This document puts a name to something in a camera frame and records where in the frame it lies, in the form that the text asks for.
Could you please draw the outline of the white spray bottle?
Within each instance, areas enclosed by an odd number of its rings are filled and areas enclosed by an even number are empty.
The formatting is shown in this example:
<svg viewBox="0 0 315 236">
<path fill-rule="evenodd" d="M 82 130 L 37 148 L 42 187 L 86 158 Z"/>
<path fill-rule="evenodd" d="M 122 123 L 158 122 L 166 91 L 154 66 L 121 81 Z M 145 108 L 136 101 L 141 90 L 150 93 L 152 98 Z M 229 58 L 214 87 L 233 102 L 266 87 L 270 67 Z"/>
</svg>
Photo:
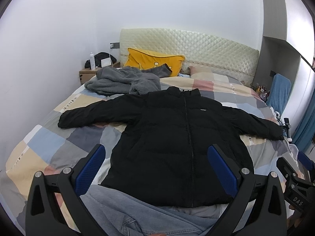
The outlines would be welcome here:
<svg viewBox="0 0 315 236">
<path fill-rule="evenodd" d="M 91 70 L 95 70 L 95 55 L 90 53 L 90 68 Z"/>
</svg>

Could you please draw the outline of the person's blue jeans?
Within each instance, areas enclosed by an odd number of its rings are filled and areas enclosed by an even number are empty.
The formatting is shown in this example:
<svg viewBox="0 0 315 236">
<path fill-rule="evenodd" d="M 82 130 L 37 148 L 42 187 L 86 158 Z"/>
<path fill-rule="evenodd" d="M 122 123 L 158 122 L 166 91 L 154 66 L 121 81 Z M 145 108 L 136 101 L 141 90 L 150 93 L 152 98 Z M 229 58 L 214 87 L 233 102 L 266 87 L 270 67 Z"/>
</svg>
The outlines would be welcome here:
<svg viewBox="0 0 315 236">
<path fill-rule="evenodd" d="M 205 235 L 220 215 L 216 206 L 156 207 L 99 185 L 92 185 L 81 200 L 108 235 Z"/>
</svg>

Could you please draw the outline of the bottles on side table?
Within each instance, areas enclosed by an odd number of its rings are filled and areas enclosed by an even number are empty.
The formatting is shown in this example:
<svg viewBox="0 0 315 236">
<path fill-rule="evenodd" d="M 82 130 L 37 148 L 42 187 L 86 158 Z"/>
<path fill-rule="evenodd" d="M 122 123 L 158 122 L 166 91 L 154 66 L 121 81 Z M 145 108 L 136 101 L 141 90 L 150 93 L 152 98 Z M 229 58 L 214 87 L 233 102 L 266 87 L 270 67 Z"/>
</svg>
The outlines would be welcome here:
<svg viewBox="0 0 315 236">
<path fill-rule="evenodd" d="M 259 84 L 257 83 L 254 90 L 259 95 L 259 97 L 262 101 L 266 102 L 268 100 L 268 97 L 270 95 L 270 91 L 267 90 L 265 85 L 259 86 Z"/>
</svg>

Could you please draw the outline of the blue curtain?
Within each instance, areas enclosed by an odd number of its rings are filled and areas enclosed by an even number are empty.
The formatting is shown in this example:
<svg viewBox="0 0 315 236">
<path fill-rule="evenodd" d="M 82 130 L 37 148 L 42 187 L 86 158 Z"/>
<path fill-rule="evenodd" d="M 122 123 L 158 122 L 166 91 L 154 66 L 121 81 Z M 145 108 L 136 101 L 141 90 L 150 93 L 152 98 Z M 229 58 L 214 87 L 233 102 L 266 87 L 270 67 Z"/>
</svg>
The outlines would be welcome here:
<svg viewBox="0 0 315 236">
<path fill-rule="evenodd" d="M 301 152 L 307 151 L 309 148 L 315 131 L 315 93 L 312 94 L 307 110 L 300 121 L 294 135 L 293 144 L 297 146 Z"/>
</svg>

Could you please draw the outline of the black tripod stand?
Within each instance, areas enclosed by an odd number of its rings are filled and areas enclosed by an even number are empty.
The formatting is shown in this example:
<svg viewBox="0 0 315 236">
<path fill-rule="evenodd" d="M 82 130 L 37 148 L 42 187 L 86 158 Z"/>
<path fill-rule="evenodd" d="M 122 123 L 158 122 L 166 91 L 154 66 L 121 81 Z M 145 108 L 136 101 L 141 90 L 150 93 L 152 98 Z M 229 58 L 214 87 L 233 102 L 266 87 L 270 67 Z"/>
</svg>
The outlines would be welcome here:
<svg viewBox="0 0 315 236">
<path fill-rule="evenodd" d="M 292 137 L 291 137 L 291 133 L 290 133 L 291 125 L 290 125 L 290 122 L 289 122 L 289 118 L 284 118 L 282 120 L 279 112 L 277 112 L 277 111 L 275 112 L 275 116 L 276 116 L 277 122 L 283 128 L 284 138 L 289 143 L 291 143 L 292 142 Z"/>
</svg>

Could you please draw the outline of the cream quilted headboard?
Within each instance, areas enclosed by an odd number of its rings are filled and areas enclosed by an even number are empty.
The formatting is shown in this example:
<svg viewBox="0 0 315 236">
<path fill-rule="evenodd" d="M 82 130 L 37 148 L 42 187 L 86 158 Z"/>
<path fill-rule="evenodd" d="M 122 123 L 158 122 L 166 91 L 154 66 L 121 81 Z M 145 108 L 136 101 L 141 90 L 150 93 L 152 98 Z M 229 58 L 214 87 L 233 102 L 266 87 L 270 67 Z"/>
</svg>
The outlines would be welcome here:
<svg viewBox="0 0 315 236">
<path fill-rule="evenodd" d="M 231 76 L 251 86 L 259 51 L 223 37 L 195 31 L 166 28 L 133 28 L 120 32 L 120 61 L 126 63 L 128 49 L 183 55 L 182 69 L 209 67 L 214 73 Z"/>
</svg>

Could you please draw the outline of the pink patterned pillow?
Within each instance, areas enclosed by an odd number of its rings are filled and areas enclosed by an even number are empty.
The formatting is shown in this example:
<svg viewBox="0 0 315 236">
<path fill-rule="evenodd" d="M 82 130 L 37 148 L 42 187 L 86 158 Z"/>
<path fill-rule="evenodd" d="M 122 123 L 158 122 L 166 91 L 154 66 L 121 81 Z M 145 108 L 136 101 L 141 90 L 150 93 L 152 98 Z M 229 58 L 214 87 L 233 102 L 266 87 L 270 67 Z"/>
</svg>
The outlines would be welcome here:
<svg viewBox="0 0 315 236">
<path fill-rule="evenodd" d="M 211 69 L 207 67 L 189 66 L 188 68 L 190 70 L 190 76 L 193 79 L 243 85 L 243 83 L 238 81 L 237 79 L 227 75 L 213 73 Z"/>
</svg>

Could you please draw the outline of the grey wall socket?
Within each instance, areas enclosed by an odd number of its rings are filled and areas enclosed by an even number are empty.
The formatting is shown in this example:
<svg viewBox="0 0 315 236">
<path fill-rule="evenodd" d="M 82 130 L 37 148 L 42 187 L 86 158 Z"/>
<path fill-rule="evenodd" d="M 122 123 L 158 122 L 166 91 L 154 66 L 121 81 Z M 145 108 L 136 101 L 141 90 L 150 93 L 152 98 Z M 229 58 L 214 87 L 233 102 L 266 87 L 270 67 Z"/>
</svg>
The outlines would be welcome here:
<svg viewBox="0 0 315 236">
<path fill-rule="evenodd" d="M 120 48 L 119 42 L 110 43 L 110 49 L 119 49 L 119 48 Z"/>
</svg>

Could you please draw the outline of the black bag on nightstand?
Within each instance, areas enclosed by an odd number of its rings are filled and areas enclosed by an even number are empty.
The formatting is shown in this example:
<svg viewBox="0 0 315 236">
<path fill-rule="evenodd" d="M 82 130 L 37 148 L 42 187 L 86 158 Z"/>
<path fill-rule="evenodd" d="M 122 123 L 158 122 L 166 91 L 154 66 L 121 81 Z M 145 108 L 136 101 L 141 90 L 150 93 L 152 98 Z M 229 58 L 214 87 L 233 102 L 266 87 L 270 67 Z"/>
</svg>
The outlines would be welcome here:
<svg viewBox="0 0 315 236">
<path fill-rule="evenodd" d="M 100 53 L 95 54 L 94 55 L 95 67 L 96 68 L 102 67 L 101 66 L 101 61 L 104 60 L 104 59 L 109 59 L 109 57 L 110 57 L 111 62 L 113 64 L 117 62 L 117 59 L 114 56 L 112 56 L 109 53 L 107 53 L 107 52 L 100 52 Z M 84 68 L 91 68 L 90 60 L 86 60 Z"/>
</svg>

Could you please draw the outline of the white box on nightstand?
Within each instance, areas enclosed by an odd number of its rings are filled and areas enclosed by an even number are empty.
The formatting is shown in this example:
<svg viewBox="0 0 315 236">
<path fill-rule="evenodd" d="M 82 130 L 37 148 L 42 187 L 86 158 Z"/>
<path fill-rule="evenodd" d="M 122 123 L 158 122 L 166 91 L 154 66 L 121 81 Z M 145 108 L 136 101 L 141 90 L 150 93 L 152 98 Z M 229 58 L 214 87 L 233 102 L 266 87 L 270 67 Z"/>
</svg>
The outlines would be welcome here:
<svg viewBox="0 0 315 236">
<path fill-rule="evenodd" d="M 107 66 L 111 66 L 112 65 L 112 60 L 111 58 L 104 58 L 101 61 L 101 67 L 107 67 Z"/>
</svg>

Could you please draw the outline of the black puffer jacket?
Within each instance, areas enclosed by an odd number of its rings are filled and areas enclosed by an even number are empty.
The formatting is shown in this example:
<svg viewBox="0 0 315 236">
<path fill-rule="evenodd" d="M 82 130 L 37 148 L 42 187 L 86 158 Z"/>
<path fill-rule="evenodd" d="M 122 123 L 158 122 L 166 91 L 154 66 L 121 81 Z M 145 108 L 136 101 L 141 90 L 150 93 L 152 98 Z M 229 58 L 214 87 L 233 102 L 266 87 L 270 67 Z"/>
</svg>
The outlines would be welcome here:
<svg viewBox="0 0 315 236">
<path fill-rule="evenodd" d="M 97 123 L 126 125 L 102 186 L 164 207 L 193 208 L 231 200 L 208 162 L 207 150 L 213 144 L 252 171 L 253 161 L 241 137 L 284 139 L 282 128 L 272 121 L 223 106 L 198 89 L 177 87 L 125 94 L 65 111 L 58 126 Z"/>
</svg>

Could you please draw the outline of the wooden nightstand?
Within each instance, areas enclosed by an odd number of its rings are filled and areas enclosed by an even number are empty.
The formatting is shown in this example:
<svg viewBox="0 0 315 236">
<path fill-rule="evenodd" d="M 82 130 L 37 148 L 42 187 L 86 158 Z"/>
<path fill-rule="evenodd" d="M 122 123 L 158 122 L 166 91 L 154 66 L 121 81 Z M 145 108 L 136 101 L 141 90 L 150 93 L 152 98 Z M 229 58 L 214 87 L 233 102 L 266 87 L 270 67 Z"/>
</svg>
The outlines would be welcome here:
<svg viewBox="0 0 315 236">
<path fill-rule="evenodd" d="M 89 81 L 91 78 L 96 76 L 97 72 L 101 69 L 101 67 L 96 67 L 95 70 L 91 70 L 90 68 L 84 68 L 79 71 L 79 79 L 80 83 L 83 85 L 85 82 Z"/>
</svg>

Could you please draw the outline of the grey wall cabinet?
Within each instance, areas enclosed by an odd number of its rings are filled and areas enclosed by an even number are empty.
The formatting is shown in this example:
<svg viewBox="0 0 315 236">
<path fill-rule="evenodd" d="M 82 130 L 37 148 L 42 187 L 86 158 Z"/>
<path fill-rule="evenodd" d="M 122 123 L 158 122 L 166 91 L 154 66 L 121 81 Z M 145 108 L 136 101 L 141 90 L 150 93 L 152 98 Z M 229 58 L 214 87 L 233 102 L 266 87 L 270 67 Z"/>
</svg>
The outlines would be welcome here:
<svg viewBox="0 0 315 236">
<path fill-rule="evenodd" d="M 253 85 L 271 87 L 272 73 L 292 84 L 283 111 L 293 126 L 306 113 L 314 91 L 314 29 L 311 14 L 301 0 L 263 0 L 263 37 Z"/>
</svg>

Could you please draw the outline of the grey fleece garment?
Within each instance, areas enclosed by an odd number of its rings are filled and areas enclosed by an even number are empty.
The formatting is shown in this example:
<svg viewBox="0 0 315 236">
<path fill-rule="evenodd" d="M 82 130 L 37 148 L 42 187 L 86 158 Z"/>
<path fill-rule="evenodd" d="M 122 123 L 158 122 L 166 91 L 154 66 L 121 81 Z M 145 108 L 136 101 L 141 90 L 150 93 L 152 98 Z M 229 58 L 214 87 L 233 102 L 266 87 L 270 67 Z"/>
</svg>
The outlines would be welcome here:
<svg viewBox="0 0 315 236">
<path fill-rule="evenodd" d="M 144 95 L 148 92 L 160 91 L 160 79 L 169 77 L 171 74 L 172 70 L 166 63 L 146 70 L 130 66 L 120 69 L 105 67 L 97 72 L 95 79 L 87 81 L 84 87 L 104 96 Z"/>
</svg>

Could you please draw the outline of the blue towel on chair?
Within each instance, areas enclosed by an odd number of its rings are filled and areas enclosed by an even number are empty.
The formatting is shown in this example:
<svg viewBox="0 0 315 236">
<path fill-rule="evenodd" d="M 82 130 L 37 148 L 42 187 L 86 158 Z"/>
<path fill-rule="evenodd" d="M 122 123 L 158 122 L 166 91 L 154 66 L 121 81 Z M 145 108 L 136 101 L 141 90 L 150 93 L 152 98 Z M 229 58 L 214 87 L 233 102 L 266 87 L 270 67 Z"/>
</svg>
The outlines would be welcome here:
<svg viewBox="0 0 315 236">
<path fill-rule="evenodd" d="M 287 105 L 291 91 L 291 81 L 281 74 L 275 74 L 269 97 L 266 101 L 267 106 L 272 107 L 280 115 Z"/>
</svg>

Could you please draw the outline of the yellow pillow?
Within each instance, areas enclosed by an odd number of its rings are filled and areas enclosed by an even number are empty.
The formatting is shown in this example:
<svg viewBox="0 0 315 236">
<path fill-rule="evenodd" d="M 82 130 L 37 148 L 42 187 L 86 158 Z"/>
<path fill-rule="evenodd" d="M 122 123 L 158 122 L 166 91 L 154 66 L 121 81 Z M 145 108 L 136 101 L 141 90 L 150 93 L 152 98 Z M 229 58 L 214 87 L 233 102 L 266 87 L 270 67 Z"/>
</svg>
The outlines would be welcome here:
<svg viewBox="0 0 315 236">
<path fill-rule="evenodd" d="M 183 55 L 162 54 L 149 50 L 128 48 L 128 58 L 124 66 L 136 67 L 140 70 L 151 69 L 167 64 L 172 71 L 171 77 L 178 76 L 185 61 Z"/>
</svg>

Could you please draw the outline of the patchwork checkered duvet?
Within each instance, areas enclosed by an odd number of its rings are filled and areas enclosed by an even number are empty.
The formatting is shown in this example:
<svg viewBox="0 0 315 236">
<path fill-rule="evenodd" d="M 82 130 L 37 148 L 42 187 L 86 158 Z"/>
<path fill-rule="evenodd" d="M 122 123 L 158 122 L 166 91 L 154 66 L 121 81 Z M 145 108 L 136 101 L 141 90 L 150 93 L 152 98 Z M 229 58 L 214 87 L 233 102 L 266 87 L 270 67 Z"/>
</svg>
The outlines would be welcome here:
<svg viewBox="0 0 315 236">
<path fill-rule="evenodd" d="M 258 99 L 258 94 L 252 89 L 234 78 L 215 74 L 211 80 L 168 77 L 162 78 L 160 82 L 162 89 L 170 86 L 180 90 L 199 89 L 202 96 L 216 100 L 226 107 L 239 108 L 276 122 L 273 109 Z M 1 171 L 1 205 L 22 235 L 25 235 L 27 197 L 35 172 L 42 171 L 45 175 L 57 174 L 65 167 L 73 167 L 81 158 L 87 156 L 96 144 L 102 144 L 106 150 L 106 158 L 92 182 L 100 184 L 109 171 L 112 150 L 125 129 L 123 124 L 111 123 L 63 130 L 57 126 L 60 115 L 70 109 L 118 96 L 101 96 L 88 91 L 84 86 L 79 87 L 12 150 L 5 164 L 5 172 Z M 297 161 L 298 150 L 289 147 L 287 140 L 270 141 L 247 135 L 240 138 L 253 160 L 255 174 L 268 175 L 271 171 L 276 171 L 283 191 L 285 179 L 276 166 L 279 157 L 284 157 L 295 171 L 303 176 Z M 218 218 L 226 206 L 162 208 L 179 214 Z"/>
</svg>

